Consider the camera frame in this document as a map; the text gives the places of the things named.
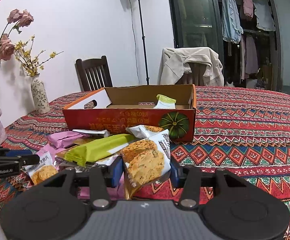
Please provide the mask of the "oat crisp packet white gold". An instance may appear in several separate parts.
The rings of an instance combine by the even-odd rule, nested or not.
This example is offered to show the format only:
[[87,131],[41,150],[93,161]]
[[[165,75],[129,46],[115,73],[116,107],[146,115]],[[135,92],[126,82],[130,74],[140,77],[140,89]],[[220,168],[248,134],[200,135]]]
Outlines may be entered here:
[[170,171],[169,131],[138,139],[120,150],[125,172],[125,199],[130,200],[144,185],[153,183]]

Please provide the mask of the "green white snack pack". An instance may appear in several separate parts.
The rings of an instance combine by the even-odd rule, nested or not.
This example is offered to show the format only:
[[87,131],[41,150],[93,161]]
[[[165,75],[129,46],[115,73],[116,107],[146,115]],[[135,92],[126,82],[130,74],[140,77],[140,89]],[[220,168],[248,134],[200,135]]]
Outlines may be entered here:
[[176,100],[162,94],[157,94],[157,104],[154,109],[175,109]]

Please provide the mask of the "long green snack pack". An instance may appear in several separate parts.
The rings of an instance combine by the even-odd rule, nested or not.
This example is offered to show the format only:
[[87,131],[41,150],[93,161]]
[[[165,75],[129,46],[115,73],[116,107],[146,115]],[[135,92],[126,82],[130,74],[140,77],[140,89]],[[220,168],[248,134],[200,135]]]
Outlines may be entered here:
[[85,166],[86,163],[95,163],[113,155],[135,141],[137,138],[132,134],[116,134],[96,139],[72,148],[65,154],[64,159]]

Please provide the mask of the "white barcode snack wrapper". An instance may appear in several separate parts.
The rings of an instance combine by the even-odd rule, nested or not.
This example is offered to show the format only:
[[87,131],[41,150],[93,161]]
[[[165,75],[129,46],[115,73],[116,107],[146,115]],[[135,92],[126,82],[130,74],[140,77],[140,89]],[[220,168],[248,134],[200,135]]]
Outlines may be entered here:
[[73,129],[73,131],[90,137],[106,138],[110,135],[110,133],[107,130],[95,131],[88,129]]

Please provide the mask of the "floral ceramic vase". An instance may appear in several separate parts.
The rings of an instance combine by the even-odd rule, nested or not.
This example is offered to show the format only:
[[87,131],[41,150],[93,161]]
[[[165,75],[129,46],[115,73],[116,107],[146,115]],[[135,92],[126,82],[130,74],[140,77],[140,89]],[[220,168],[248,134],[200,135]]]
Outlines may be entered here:
[[47,93],[40,75],[37,74],[32,77],[30,84],[31,94],[35,106],[35,111],[38,114],[46,114],[50,111],[50,106],[47,98]]

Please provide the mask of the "orange cardboard pumpkin box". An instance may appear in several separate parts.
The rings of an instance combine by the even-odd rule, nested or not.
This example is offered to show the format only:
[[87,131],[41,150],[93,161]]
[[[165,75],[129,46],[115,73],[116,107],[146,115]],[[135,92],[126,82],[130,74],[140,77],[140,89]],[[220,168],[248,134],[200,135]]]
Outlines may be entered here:
[[[175,99],[175,109],[154,109],[157,94]],[[87,93],[62,112],[68,129],[124,133],[127,127],[165,128],[172,141],[192,142],[196,114],[194,85],[106,87]]]

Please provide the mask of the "yellow blossom branches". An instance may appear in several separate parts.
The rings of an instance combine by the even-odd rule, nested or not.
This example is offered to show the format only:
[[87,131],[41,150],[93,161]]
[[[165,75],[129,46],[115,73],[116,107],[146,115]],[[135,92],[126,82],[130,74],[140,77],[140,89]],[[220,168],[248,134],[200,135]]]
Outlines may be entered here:
[[27,41],[18,41],[15,45],[14,56],[15,59],[21,64],[24,72],[27,76],[37,76],[40,70],[44,70],[44,65],[51,59],[54,59],[57,55],[63,53],[63,51],[52,51],[48,58],[40,60],[40,56],[45,52],[41,50],[37,55],[33,55],[33,46],[35,41],[35,35],[31,36]]

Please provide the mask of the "patterned red tablecloth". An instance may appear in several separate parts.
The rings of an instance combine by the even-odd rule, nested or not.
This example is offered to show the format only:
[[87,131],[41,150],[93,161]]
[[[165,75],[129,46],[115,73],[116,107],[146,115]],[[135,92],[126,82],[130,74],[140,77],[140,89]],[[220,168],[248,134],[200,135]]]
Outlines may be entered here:
[[[290,95],[256,89],[196,87],[194,141],[171,144],[181,165],[197,165],[213,172],[224,167],[282,200],[290,211]],[[66,131],[65,105],[88,92],[64,95],[50,103],[44,115],[31,112],[10,124],[3,147],[32,150],[45,146],[47,135]],[[0,210],[33,186],[28,175],[0,179]],[[170,181],[143,187],[138,199],[173,199],[181,189]],[[290,239],[290,225],[284,236]]]

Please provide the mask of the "dark wooden chair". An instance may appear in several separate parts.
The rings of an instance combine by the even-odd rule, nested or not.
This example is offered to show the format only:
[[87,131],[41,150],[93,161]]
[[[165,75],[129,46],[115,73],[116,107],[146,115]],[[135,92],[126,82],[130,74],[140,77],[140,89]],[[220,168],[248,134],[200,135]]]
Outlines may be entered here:
[[77,59],[75,68],[82,92],[113,87],[108,61],[105,55],[97,59]]

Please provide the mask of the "chair under beige jacket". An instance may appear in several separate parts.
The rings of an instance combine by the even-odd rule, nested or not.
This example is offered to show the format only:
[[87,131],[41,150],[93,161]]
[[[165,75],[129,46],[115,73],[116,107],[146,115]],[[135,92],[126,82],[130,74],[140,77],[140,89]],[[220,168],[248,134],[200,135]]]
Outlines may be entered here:
[[180,80],[176,83],[177,85],[188,85],[192,84],[195,86],[205,86],[203,75],[206,70],[206,65],[200,63],[189,63],[191,68],[190,73],[184,73]]

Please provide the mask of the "white dog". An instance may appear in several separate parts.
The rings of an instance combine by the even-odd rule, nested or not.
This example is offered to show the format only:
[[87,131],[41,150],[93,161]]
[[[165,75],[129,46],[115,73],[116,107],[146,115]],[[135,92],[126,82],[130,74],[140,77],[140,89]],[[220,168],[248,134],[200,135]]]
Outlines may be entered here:
[[232,88],[234,88],[235,87],[235,85],[234,85],[234,83],[233,82],[228,82],[228,81],[226,81],[226,83],[225,83],[225,85],[224,85],[225,87],[232,87]]

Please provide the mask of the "beige jacket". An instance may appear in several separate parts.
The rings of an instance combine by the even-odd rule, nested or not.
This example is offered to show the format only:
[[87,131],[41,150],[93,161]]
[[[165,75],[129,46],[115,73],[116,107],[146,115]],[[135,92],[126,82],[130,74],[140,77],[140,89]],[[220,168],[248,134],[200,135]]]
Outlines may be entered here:
[[157,83],[174,85],[185,74],[192,74],[195,64],[205,67],[202,81],[208,87],[223,87],[223,66],[219,55],[209,47],[164,48]]

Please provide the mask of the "light blue hanging shirt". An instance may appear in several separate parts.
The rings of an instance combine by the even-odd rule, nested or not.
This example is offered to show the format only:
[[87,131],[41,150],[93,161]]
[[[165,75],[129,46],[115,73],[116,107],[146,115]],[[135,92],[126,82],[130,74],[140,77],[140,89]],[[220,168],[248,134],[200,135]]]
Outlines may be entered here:
[[222,37],[224,41],[239,44],[243,28],[236,0],[222,0]]

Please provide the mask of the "white hanging top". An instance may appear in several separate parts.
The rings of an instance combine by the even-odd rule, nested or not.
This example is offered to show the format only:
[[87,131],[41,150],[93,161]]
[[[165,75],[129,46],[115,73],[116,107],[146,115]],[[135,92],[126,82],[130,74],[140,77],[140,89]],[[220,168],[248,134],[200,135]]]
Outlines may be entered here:
[[264,31],[275,31],[275,23],[272,17],[271,7],[268,0],[253,0],[257,28]]

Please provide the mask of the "pink hanging garment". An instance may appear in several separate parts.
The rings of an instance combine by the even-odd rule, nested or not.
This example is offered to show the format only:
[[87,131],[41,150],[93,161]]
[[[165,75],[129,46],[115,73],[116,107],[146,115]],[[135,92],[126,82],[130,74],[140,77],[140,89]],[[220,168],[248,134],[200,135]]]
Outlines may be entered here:
[[243,13],[246,19],[251,20],[254,16],[253,0],[243,0]]

